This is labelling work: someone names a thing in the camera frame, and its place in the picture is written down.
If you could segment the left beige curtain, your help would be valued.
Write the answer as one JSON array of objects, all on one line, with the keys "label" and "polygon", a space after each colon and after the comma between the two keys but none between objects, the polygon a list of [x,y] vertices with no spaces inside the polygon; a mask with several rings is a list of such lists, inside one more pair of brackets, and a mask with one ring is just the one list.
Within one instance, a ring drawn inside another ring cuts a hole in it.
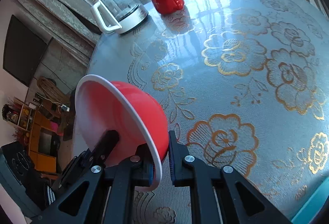
[{"label": "left beige curtain", "polygon": [[101,31],[90,8],[92,0],[14,0],[22,12],[87,66]]}]

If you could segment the teal plate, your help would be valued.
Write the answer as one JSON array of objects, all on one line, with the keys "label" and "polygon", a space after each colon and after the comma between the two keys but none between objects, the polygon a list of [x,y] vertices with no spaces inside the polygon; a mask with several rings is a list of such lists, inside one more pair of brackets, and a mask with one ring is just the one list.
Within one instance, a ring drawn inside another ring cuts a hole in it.
[{"label": "teal plate", "polygon": [[328,178],[314,191],[298,213],[293,217],[292,223],[311,223],[316,215],[324,208],[328,201]]}]

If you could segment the floral plastic tablecloth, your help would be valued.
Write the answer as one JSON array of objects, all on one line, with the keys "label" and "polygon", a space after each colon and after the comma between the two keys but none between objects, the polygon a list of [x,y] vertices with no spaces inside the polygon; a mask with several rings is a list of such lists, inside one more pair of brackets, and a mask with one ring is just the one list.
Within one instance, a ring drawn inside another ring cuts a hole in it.
[{"label": "floral plastic tablecloth", "polygon": [[328,18],[306,0],[184,0],[104,34],[89,74],[152,95],[177,141],[290,220],[328,178]]}]

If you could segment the red plastic bowl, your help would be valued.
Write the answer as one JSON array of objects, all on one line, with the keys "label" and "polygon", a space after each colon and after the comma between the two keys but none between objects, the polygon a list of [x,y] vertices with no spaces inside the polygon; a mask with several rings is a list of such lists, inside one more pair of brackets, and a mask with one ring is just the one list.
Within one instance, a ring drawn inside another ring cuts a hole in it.
[{"label": "red plastic bowl", "polygon": [[116,166],[146,144],[154,167],[152,183],[137,190],[149,192],[159,186],[169,147],[168,123],[151,95],[126,82],[86,75],[76,88],[75,110],[76,127],[89,149],[95,149],[107,131],[119,134],[119,142],[105,158],[107,167]]}]

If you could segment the black television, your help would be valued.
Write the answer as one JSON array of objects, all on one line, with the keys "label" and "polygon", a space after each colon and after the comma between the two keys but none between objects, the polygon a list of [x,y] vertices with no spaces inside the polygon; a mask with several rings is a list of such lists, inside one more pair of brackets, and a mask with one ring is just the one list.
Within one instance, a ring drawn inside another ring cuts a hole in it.
[{"label": "black television", "polygon": [[12,15],[6,34],[3,69],[28,87],[47,47],[45,41]]}]

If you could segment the white glass kettle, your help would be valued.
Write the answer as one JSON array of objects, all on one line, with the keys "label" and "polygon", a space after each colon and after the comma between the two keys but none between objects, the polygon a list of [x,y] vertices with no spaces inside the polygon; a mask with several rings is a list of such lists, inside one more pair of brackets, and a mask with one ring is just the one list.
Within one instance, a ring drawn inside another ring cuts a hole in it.
[{"label": "white glass kettle", "polygon": [[139,0],[93,0],[91,12],[102,33],[125,34],[148,16]]}]

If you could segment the orange cabinet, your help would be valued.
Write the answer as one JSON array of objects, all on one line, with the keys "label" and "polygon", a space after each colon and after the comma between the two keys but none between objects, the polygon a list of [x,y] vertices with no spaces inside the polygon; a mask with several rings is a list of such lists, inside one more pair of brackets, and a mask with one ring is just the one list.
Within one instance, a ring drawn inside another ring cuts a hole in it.
[{"label": "orange cabinet", "polygon": [[72,141],[57,133],[58,121],[59,118],[43,106],[37,108],[34,115],[28,155],[35,169],[42,173],[60,174],[73,156]]}]

